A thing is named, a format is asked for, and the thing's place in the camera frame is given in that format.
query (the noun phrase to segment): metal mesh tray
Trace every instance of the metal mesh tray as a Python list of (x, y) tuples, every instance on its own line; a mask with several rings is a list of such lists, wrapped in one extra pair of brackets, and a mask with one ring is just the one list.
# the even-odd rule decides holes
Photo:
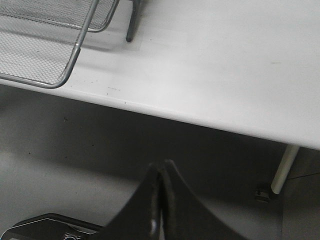
[[(114, 1), (101, 0), (104, 8)], [(56, 88), (69, 77), (99, 0), (0, 0), (0, 78)], [(92, 28), (106, 24), (97, 12)]]

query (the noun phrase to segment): white desk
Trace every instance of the white desk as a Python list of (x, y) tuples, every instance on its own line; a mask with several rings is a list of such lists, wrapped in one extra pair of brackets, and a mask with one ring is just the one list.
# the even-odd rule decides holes
[(320, 149), (318, 0), (142, 4), (133, 42), (121, 1), (64, 86), (0, 84)]

